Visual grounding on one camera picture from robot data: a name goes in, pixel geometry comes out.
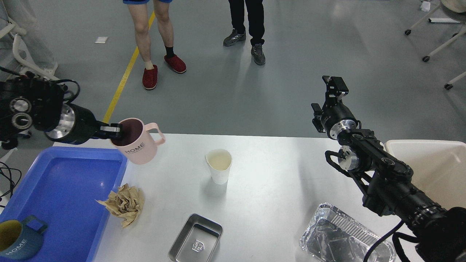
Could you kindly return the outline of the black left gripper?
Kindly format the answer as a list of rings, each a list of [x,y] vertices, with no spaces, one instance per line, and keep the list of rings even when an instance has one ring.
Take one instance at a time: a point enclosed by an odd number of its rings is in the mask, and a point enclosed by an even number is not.
[[[65,103],[57,126],[44,134],[51,141],[75,145],[83,144],[94,135],[96,139],[121,140],[123,125],[100,123],[90,110]]]

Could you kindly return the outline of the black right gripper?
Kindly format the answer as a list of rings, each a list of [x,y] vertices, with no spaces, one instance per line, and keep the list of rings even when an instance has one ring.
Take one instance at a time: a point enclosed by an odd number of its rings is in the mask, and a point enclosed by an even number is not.
[[[342,77],[322,76],[326,84],[325,102],[311,103],[313,110],[312,123],[319,133],[326,133],[330,139],[337,140],[340,132],[356,129],[356,120],[350,109],[342,103],[342,98],[349,93]]]

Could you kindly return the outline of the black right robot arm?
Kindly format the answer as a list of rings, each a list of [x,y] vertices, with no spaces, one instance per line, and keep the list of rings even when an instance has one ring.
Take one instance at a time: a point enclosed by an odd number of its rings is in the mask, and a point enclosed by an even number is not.
[[[409,261],[400,240],[415,243],[417,254],[425,262],[464,262],[466,248],[466,211],[449,210],[430,199],[412,184],[413,169],[383,149],[374,131],[363,129],[343,97],[348,87],[343,78],[322,76],[326,84],[323,106],[312,103],[316,130],[338,141],[339,151],[325,151],[326,161],[341,174],[353,179],[363,193],[364,207],[379,216],[397,215],[400,222],[373,244],[373,250],[392,238],[401,261]]]

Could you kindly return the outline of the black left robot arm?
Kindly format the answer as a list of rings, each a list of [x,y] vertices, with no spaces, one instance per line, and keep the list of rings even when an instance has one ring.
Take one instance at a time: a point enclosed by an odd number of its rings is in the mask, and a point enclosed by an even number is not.
[[[1,148],[16,148],[19,134],[30,128],[44,132],[50,141],[73,145],[90,139],[123,138],[122,124],[98,121],[90,110],[73,104],[80,85],[73,92],[67,83],[76,81],[47,80],[30,71],[1,82]]]

